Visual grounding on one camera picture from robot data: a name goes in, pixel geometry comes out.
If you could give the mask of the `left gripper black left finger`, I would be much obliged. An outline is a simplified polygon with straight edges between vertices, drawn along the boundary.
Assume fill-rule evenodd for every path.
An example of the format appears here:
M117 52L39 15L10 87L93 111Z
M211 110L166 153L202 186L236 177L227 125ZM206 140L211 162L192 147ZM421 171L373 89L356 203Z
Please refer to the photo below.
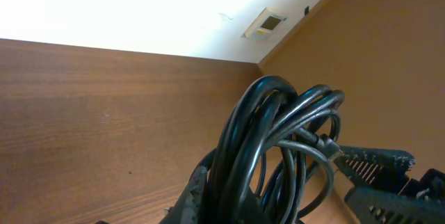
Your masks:
M160 224L198 224L207 183L208 169L198 166L192 173L184 191Z

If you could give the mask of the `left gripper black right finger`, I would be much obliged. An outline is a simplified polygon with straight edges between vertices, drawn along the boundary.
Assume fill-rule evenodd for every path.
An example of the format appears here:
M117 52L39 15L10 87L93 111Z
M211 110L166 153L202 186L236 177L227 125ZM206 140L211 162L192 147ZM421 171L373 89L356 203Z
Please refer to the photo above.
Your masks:
M243 203L241 220L244 224L271 224L269 218L261 210L258 200L251 189L248 189Z

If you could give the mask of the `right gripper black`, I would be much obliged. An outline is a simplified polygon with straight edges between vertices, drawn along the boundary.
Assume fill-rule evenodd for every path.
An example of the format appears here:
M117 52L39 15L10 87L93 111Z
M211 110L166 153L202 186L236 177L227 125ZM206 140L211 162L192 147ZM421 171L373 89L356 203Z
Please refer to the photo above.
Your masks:
M356 186L345 202L361 224L444 224L443 172L431 168L411 178L416 159L404 150L342 145L341 151L334 163Z

